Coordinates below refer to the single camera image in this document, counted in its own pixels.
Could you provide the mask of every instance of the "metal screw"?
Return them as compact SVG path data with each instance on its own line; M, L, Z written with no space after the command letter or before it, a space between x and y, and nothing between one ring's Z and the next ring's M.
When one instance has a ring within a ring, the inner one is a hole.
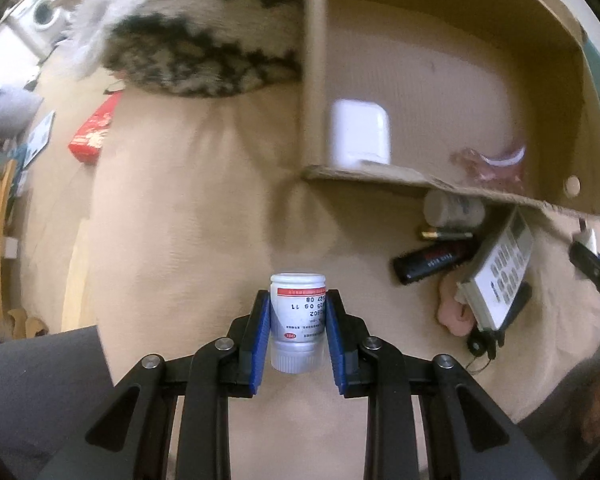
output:
M145 355L142 358L142 368L156 368L160 364L160 356L156 354Z
M374 335L367 337L362 345L368 350L378 350L382 346L382 339Z
M234 347L234 340L230 337L221 337L216 339L216 348L218 350L231 350Z
M456 364L455 359L447 354L436 355L433 360L440 368L453 368Z

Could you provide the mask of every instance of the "battery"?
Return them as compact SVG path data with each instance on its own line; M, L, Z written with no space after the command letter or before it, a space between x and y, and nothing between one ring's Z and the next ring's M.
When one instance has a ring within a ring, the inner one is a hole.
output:
M475 238L438 242L394 258L392 266L400 283L409 285L470 260L479 247Z

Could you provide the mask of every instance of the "blue gripper pad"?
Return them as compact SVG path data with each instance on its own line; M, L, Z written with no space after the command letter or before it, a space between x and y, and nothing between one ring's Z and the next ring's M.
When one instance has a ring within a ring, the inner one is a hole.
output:
M251 374L249 376L249 390L252 395L258 392L258 386L262 382L264 373L264 361L267 356L267 344L269 343L269 330L271 324L271 298L266 292L266 298L263 298L260 312L252 312L251 315L258 314L255 337L251 347Z
M338 291L330 290L327 293L326 299L326 312L325 312L325 330L327 331L327 342L329 343L329 355L331 357L331 367L333 368L333 380L338 387L338 391L341 395L347 388L347 376L345 372L345 357L344 357L344 344L342 341L342 334L340 332L340 325L336 316L336 312L331 299L332 292L335 292L340 299Z

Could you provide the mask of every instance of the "white medicine bottle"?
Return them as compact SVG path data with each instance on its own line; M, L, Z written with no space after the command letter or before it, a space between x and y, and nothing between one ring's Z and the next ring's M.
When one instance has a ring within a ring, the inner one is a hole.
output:
M321 274L284 272L271 277L271 365L302 374L322 364L325 279Z
M463 196L431 189L424 197L424 218L430 226L446 229L480 227L485 209L477 196Z

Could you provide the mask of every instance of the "fur blanket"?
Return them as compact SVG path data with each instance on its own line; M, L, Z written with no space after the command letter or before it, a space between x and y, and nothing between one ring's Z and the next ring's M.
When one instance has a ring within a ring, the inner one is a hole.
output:
M141 88L230 96L301 75L303 0L84 0L61 48Z

